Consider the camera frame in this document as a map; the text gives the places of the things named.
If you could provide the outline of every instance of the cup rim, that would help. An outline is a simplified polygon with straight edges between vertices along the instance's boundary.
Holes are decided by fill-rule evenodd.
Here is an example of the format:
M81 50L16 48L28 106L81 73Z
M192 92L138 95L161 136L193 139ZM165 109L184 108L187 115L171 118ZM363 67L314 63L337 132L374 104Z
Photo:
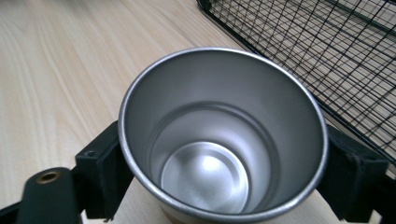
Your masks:
M309 98L310 102L312 103L312 106L314 107L316 114L318 115L318 121L320 123L320 127L322 130L321 135L323 137L323 139L322 139L323 147L322 147L322 154L320 157L320 162L318 164L318 169L316 170L315 174L313 175L313 177L311 178L309 183L304 187L304 189L301 190L293 198L286 201L285 203L282 203L281 205L270 208L266 211L257 212L257 213L220 214L220 213L210 212L210 211L196 208L196 207L190 206L186 203L183 203L183 202L175 199L173 196L169 195L168 193L166 193L159 187L157 187L144 174L144 172L139 168L136 161L134 160L131 149L129 148L129 144L128 144L128 140L127 140L127 136L126 136L126 127L125 127L125 119L126 119L125 114L126 114L126 110L128 108L128 104L130 102L130 98L134 94L134 90L139 85L139 83L142 82L142 80L145 78L145 76L147 76L151 70L156 68L161 63L167 62L173 58L176 58L176 57L184 55L184 54L190 54L190 53L200 52L200 51L230 52L230 53L240 54L241 56L248 56L248 57L254 58L256 60L262 61L263 63L267 63L267 64L273 66L275 69L279 70L279 72L283 73L285 76L290 78L291 81L293 81L295 84L297 84L298 87L304 92L304 94ZM181 51L177 51L175 53L172 53L170 55L162 57L160 60L153 63L148 68L146 68L142 73L140 73L140 75L134 80L134 82L128 88L128 90L125 93L125 96L122 100L121 107L120 107L120 113L119 113L119 136L120 136L121 150L122 150L123 156L129 166L129 168L132 170L132 172L134 173L134 176L138 179L138 181L151 194L153 194L157 199L159 199L162 203L165 203L168 206L170 206L184 214L187 214L187 215L190 215L193 217L198 217L198 218L205 219L205 220L210 220L210 221L215 221L215 222L226 222L226 223L246 223L246 222L263 221L265 219L277 217L281 214L284 214L284 213L288 212L290 209L294 208L296 205L300 204L304 199L306 199L311 194L311 192L315 189L315 187L318 185L320 179L322 178L326 164L327 164L328 151L329 151L329 149L328 149L329 143L328 143L328 137L327 137L328 136L327 126L326 126L325 119L322 116L321 110L320 110L315 98L313 97L313 95L309 92L309 90L300 81L297 80L296 77L292 76L289 72L287 72L280 66L276 65L275 63L273 63L259 55L256 55L256 54L253 54L250 52L246 52L246 51L242 51L240 49L226 49L226 48L217 48L217 47L203 47L203 48L184 49Z

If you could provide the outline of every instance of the light wood surface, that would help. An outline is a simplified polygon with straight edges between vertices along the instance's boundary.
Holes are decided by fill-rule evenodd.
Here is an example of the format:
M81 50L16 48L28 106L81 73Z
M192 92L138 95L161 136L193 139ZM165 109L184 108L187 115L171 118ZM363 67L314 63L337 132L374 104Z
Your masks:
M240 49L194 0L0 1L0 208L21 199L31 175L74 167L145 67L202 46ZM169 223L136 180L113 222ZM339 221L314 192L268 223Z

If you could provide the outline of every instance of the wooden table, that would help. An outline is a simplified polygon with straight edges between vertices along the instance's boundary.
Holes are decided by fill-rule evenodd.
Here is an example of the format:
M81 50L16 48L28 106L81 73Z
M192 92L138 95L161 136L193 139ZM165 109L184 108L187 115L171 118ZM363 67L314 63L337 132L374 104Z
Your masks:
M0 1L0 208L21 199L31 175L74 167L74 156L118 119L144 68L202 46L240 49L194 0ZM170 222L134 180L114 223ZM339 221L314 192L268 223Z

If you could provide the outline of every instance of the metal cup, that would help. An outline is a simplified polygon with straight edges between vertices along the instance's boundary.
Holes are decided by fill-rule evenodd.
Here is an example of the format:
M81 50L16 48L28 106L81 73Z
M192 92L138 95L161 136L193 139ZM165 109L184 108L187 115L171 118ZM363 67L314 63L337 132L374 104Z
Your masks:
M327 159L318 105L288 72L235 49L189 49L147 68L120 109L135 177L184 223L252 223L306 198Z

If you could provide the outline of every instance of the wire mesh basket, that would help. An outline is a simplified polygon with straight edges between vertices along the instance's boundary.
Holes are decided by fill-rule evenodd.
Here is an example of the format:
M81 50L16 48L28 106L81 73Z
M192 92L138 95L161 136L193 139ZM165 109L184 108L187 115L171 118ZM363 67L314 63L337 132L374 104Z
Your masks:
M297 76L326 114L396 166L394 1L198 3L245 47Z

